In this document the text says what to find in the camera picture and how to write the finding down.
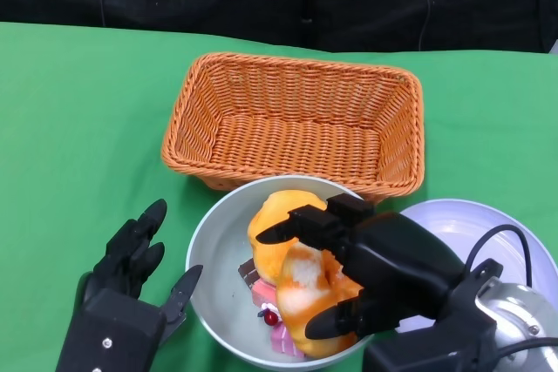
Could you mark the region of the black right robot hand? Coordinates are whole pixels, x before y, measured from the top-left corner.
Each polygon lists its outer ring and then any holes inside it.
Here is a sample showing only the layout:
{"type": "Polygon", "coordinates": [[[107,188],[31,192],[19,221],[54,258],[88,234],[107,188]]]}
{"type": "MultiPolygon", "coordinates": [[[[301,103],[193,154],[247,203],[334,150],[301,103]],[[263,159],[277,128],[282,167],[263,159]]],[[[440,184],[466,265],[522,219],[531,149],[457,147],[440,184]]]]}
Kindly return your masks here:
{"type": "Polygon", "coordinates": [[[307,319],[303,334],[310,342],[363,338],[415,315],[432,320],[429,328],[371,344],[364,352],[366,371],[492,371],[500,360],[496,323],[476,298],[501,274],[501,265],[490,259],[478,266],[462,261],[402,214],[378,214],[365,201],[338,194],[325,209],[291,210],[257,240],[289,242],[294,254],[327,251],[359,285],[357,296],[307,319]]]}

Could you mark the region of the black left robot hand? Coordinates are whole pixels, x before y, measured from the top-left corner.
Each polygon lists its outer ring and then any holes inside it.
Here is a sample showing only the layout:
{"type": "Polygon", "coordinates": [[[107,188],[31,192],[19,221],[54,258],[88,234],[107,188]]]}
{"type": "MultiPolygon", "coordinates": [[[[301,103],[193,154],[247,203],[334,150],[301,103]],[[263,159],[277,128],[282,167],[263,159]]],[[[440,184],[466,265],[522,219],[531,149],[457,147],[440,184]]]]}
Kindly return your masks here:
{"type": "Polygon", "coordinates": [[[190,267],[162,306],[140,300],[165,253],[151,242],[167,213],[156,200],[107,242],[105,254],[78,282],[58,371],[148,371],[158,349],[186,319],[203,267],[190,267]]]}

